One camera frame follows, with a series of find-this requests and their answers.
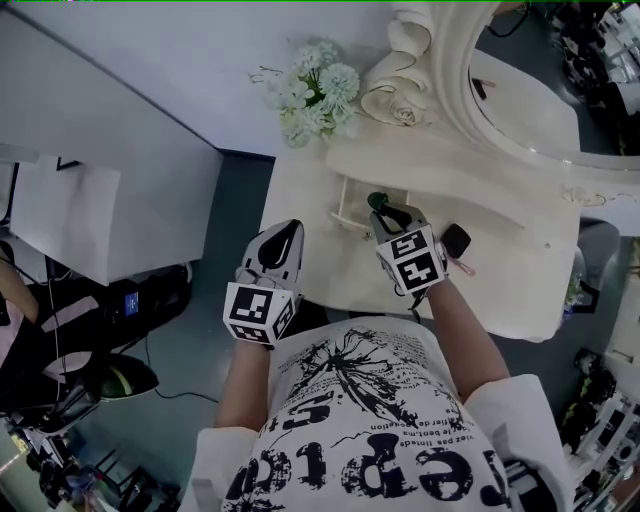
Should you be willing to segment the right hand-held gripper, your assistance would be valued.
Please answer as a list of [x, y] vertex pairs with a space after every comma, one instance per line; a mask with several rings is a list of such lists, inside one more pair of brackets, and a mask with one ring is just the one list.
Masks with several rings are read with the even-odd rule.
[[398, 296], [423, 297], [432, 285], [448, 276], [444, 249], [420, 209], [387, 202], [384, 216], [401, 230], [393, 230], [379, 212], [371, 212], [370, 222], [378, 244], [376, 257]]

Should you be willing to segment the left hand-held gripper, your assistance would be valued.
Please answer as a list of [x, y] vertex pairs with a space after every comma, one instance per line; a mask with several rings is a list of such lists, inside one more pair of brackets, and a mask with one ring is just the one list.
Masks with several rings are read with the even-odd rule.
[[240, 341], [275, 349], [298, 312], [298, 283], [304, 249], [298, 219], [275, 224], [254, 236], [226, 289], [223, 322]]

